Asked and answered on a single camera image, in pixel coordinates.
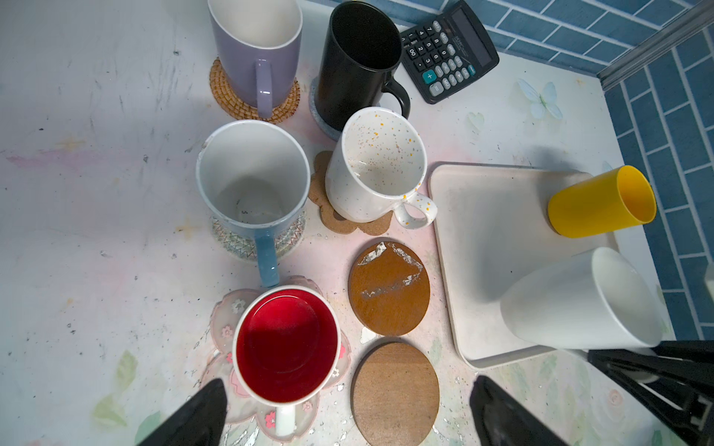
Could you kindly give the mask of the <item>lilac mug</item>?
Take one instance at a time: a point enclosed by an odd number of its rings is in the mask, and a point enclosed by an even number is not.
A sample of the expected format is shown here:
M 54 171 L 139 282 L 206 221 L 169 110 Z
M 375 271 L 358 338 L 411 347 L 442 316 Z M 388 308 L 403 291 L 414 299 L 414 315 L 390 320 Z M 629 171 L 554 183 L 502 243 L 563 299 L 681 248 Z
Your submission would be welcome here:
M 299 65 L 303 14 L 289 1 L 210 0 L 219 59 L 236 96 L 269 119 L 289 96 Z

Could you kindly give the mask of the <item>beige rectangular tray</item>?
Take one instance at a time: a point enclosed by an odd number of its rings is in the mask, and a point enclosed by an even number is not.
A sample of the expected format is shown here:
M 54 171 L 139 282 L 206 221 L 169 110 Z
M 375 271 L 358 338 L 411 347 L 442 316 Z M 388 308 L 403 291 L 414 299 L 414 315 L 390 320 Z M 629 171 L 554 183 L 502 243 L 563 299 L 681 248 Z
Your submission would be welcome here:
M 514 336 L 500 312 L 502 295 L 536 269 L 599 246 L 617 248 L 612 232 L 570 239 L 547 218 L 550 197 L 588 173 L 507 165 L 440 163 L 429 192 L 433 226 L 457 353 L 477 370 L 537 357 L 550 348 Z

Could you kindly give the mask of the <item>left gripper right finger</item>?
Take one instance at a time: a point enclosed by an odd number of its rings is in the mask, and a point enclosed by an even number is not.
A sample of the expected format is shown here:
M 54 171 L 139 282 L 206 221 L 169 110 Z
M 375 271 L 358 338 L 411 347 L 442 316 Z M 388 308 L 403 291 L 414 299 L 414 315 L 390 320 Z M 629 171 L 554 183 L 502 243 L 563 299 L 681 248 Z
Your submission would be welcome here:
M 476 378 L 470 410 L 481 445 L 566 445 L 488 376 Z

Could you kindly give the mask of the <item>brown paw print coaster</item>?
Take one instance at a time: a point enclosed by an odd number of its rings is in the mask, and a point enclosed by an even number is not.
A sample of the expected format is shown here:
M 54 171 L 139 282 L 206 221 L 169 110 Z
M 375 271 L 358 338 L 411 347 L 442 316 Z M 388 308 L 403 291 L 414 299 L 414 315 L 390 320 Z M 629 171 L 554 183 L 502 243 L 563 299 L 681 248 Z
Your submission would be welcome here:
M 332 152 L 319 152 L 314 159 L 315 172 L 312 174 L 309 198 L 319 207 L 320 219 L 323 224 L 331 230 L 339 234 L 350 234 L 355 230 L 371 235 L 379 236 L 387 232 L 392 222 L 393 213 L 390 211 L 387 215 L 368 223 L 355 223 L 348 219 L 344 219 L 330 204 L 327 198 L 327 189 L 325 188 L 325 175 L 329 165 Z

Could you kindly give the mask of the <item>yellow mug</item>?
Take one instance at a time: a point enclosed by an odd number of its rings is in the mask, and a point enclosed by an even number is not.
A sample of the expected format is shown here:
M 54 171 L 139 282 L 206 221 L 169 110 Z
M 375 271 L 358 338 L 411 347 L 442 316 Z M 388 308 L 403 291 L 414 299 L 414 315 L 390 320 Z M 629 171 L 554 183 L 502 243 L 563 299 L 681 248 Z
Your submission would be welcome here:
M 631 165 L 559 191 L 548 203 L 550 225 L 568 238 L 649 224 L 656 213 L 656 197 L 650 183 Z

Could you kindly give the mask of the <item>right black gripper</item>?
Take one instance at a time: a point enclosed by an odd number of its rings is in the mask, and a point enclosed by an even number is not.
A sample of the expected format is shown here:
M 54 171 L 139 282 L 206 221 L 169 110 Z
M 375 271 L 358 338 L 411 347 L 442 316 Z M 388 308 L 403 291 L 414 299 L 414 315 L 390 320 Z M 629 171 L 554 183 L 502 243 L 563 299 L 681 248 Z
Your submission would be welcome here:
M 624 349 L 591 350 L 604 372 L 688 445 L 713 443 L 713 343 L 667 341 L 654 356 Z

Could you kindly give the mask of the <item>white mug red inside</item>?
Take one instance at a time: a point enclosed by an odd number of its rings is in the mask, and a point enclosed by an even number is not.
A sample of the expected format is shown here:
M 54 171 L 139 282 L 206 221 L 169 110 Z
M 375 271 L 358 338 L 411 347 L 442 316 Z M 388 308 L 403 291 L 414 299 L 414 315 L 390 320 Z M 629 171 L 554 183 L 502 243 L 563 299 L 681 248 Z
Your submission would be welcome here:
M 297 410 L 327 384 L 340 358 L 340 324 L 316 291 L 278 286 L 245 310 L 232 363 L 245 391 L 275 409 L 275 435 L 294 434 Z

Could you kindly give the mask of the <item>blue woven round coaster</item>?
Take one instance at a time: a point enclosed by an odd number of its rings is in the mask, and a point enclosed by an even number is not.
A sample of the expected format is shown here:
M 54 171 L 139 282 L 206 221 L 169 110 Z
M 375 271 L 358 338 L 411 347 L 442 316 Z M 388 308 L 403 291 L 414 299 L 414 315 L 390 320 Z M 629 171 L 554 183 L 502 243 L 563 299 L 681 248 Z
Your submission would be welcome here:
M 319 115 L 317 108 L 316 108 L 316 91 L 317 87 L 319 85 L 319 78 L 316 77 L 312 79 L 312 83 L 310 86 L 310 96 L 309 96 L 309 107 L 310 111 L 312 114 L 312 117 L 314 118 L 314 121 L 316 122 L 317 126 L 329 137 L 330 139 L 333 139 L 334 141 L 338 141 L 341 136 L 341 132 L 337 130 L 336 128 L 333 128 L 332 126 L 329 126 L 325 120 Z

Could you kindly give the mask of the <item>black mug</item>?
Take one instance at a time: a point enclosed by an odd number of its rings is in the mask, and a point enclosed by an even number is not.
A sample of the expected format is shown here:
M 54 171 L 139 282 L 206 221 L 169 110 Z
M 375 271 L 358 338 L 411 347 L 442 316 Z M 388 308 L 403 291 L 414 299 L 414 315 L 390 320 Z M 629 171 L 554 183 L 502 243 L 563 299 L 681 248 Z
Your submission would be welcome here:
M 325 39 L 316 113 L 340 132 L 353 114 L 377 105 L 389 93 L 399 102 L 401 115 L 409 117 L 411 100 L 394 79 L 402 54 L 401 35 L 380 9 L 361 1 L 337 6 Z

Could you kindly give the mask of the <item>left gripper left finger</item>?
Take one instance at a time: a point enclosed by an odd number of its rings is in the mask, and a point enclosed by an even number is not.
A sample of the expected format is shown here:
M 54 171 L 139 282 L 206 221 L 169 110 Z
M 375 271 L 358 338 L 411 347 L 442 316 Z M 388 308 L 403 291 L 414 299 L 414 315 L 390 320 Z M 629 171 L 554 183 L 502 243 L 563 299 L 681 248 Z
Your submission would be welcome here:
M 227 406 L 223 381 L 213 379 L 139 445 L 217 446 L 226 424 Z

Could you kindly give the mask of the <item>pale woven round coaster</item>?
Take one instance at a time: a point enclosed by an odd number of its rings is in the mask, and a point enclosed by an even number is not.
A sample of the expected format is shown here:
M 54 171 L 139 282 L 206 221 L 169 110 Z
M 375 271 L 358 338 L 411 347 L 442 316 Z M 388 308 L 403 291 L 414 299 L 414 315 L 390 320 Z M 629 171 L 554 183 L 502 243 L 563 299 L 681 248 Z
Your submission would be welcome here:
M 257 249 L 252 239 L 243 238 L 227 230 L 215 217 L 211 218 L 212 235 L 231 255 L 245 261 L 257 261 Z M 274 239 L 277 258 L 291 253 L 301 242 L 306 226 L 305 212 Z

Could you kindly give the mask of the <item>tan rattan round coaster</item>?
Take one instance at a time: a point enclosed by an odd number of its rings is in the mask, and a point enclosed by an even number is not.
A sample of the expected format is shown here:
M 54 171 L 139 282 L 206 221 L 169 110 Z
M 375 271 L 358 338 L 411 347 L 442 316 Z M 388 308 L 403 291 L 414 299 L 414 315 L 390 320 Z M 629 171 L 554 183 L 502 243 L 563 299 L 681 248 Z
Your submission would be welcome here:
M 258 109 L 240 100 L 232 90 L 228 76 L 223 70 L 219 58 L 215 59 L 209 74 L 210 88 L 221 109 L 236 120 L 260 120 L 279 124 L 290 118 L 299 109 L 300 86 L 298 80 L 293 82 L 287 99 L 273 109 L 270 118 L 260 118 Z

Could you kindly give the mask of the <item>amber glossy round coaster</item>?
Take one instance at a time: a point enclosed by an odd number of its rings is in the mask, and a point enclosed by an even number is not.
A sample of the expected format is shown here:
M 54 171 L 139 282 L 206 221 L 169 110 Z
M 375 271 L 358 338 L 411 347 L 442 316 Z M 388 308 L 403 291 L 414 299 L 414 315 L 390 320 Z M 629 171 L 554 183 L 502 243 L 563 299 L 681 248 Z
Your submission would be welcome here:
M 351 267 L 348 296 L 357 319 L 381 336 L 403 336 L 423 320 L 431 298 L 429 274 L 409 247 L 372 243 Z

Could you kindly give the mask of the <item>light blue floral mug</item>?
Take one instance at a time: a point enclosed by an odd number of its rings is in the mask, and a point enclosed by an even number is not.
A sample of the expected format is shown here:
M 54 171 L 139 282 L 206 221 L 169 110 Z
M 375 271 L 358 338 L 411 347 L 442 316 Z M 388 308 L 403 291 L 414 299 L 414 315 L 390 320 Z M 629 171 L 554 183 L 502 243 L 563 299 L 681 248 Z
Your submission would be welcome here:
M 262 285 L 279 284 L 274 239 L 304 212 L 311 184 L 303 148 L 278 126 L 236 121 L 205 141 L 195 176 L 212 217 L 255 242 Z

